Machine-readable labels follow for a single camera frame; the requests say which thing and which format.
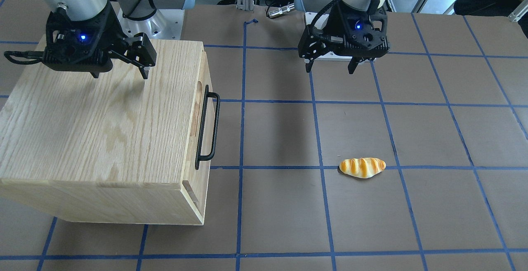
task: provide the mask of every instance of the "silver connector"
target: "silver connector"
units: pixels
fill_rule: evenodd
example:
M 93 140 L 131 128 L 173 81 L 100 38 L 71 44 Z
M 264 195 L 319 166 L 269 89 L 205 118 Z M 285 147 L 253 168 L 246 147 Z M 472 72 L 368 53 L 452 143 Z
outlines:
M 64 9 L 64 11 L 68 11 L 68 5 L 66 5 L 66 3 L 59 2 L 59 3 L 57 4 L 57 7 L 58 7 L 58 8 L 62 8 L 62 9 Z
M 284 7 L 280 7 L 279 9 L 271 10 L 268 12 L 268 16 L 270 19 L 276 19 L 277 17 L 281 17 L 289 12 L 292 12 L 293 10 L 295 10 L 295 4 L 291 3 Z

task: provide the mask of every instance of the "black cable connector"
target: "black cable connector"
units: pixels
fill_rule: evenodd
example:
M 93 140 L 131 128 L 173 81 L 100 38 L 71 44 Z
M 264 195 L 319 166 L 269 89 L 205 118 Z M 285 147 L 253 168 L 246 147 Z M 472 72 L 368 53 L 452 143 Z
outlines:
M 34 65 L 42 62 L 42 56 L 44 55 L 43 51 L 6 51 L 4 52 L 4 57 L 17 65 Z M 32 61 L 19 61 L 13 57 L 23 57 Z
M 269 15 L 268 15 L 269 8 L 271 8 L 271 6 L 273 6 L 273 4 L 275 4 L 275 2 L 277 2 L 277 0 L 271 1 L 271 3 L 268 5 L 268 8 L 266 9 L 266 17 L 268 17 L 269 19 L 271 19 L 271 17 L 269 17 Z

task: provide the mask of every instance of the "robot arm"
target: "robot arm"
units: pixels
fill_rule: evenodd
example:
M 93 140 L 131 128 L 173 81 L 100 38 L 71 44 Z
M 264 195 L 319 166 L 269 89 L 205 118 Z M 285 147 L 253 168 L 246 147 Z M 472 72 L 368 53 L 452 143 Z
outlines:
M 15 64 L 42 62 L 56 71 L 90 72 L 94 78 L 112 69 L 111 59 L 119 59 L 137 66 L 147 79 L 148 70 L 155 66 L 157 57 L 149 35 L 164 29 L 160 25 L 164 18 L 157 9 L 194 6 L 194 0 L 119 0 L 128 23 L 136 23 L 138 27 L 127 29 L 127 35 L 109 0 L 44 1 L 52 10 L 46 23 L 45 50 L 7 51 L 5 57 Z
M 299 57 L 306 61 L 309 72 L 317 57 L 334 52 L 352 57 L 349 73 L 353 74 L 360 62 L 382 57 L 389 49 L 385 0 L 296 0 L 295 8 L 318 12 L 307 23 L 298 45 Z M 328 21 L 317 28 L 318 20 L 326 13 Z

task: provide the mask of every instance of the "wood grain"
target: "wood grain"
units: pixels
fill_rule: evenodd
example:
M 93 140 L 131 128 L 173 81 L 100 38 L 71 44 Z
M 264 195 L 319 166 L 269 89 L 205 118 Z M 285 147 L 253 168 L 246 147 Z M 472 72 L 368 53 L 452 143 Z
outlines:
M 203 224 L 207 57 L 201 42 L 152 43 L 148 80 L 120 61 L 99 79 L 26 67 L 0 112 L 0 196 L 72 222 Z M 214 118 L 209 99 L 203 154 Z
M 179 183 L 203 45 L 153 40 L 157 66 L 27 66 L 0 113 L 0 178 Z

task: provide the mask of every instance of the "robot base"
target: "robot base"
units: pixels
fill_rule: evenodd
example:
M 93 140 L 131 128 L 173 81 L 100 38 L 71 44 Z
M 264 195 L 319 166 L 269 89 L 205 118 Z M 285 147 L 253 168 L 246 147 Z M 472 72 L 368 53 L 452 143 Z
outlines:
M 150 39 L 179 40 L 182 35 L 185 10 L 158 9 L 150 19 L 131 21 L 123 19 L 123 10 L 119 10 L 118 19 L 123 32 L 133 37 L 137 33 L 145 33 Z

